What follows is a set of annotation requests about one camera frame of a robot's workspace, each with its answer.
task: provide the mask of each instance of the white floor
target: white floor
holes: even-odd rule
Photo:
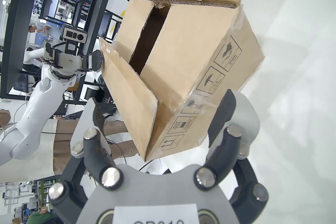
[[[116,3],[110,0],[111,11]],[[335,223],[336,0],[243,0],[243,4],[265,54],[261,68],[242,90],[261,119],[249,158],[270,194],[256,223]],[[117,7],[118,13],[123,6]],[[202,164],[206,153],[204,142],[161,161],[177,171]],[[233,176],[221,187],[229,198]]]

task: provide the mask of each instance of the khaki pants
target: khaki pants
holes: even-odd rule
[[[54,172],[55,175],[62,174],[65,166],[71,158],[70,140],[77,126],[79,119],[76,120],[58,120],[56,127],[56,135],[54,141]],[[122,121],[105,121],[104,134],[112,135],[127,132],[127,128]],[[132,157],[138,153],[133,141],[125,141],[118,143],[125,157]],[[117,145],[110,145],[112,158],[122,158],[123,153]]]

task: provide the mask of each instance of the metal screw head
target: metal screw head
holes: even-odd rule
[[[198,211],[199,224],[219,224],[217,217],[209,210]]]
[[[114,210],[109,210],[107,212],[104,212],[101,215],[100,219],[98,220],[97,224],[112,224],[113,215],[114,215]]]
[[[84,133],[84,138],[86,140],[92,139],[97,135],[98,131],[95,128],[88,128]]]
[[[206,167],[201,167],[200,169],[197,170],[196,180],[198,184],[204,188],[213,187],[214,184],[216,183],[214,173]]]
[[[227,131],[228,131],[228,134],[230,136],[237,137],[237,138],[242,136],[241,135],[242,134],[241,129],[236,124],[232,124],[232,125],[228,126]]]
[[[71,153],[72,155],[79,155],[80,153],[83,152],[84,149],[84,144],[82,141],[77,142],[74,146],[71,148]]]
[[[254,197],[261,202],[265,202],[269,199],[269,193],[267,189],[262,184],[256,184],[253,187]]]
[[[239,148],[239,155],[243,158],[247,158],[250,153],[250,147],[241,143]]]
[[[102,184],[104,187],[113,187],[120,180],[120,171],[115,167],[110,167],[105,170],[102,175]]]
[[[49,189],[49,198],[52,200],[56,200],[61,197],[61,195],[64,192],[64,186],[61,183],[55,183],[52,187]]]

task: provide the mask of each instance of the green shirt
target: green shirt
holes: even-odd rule
[[[27,224],[43,224],[50,219],[57,219],[57,215],[55,211],[46,212],[40,214],[40,212],[34,212],[27,221]]]

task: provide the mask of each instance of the umbrella symbol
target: umbrella symbol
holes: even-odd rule
[[[213,75],[213,74],[211,74],[211,75],[209,75],[209,76],[207,77],[207,79],[205,80],[204,86],[206,86],[208,82],[211,82],[211,83],[213,84],[213,81],[211,80],[212,75]]]

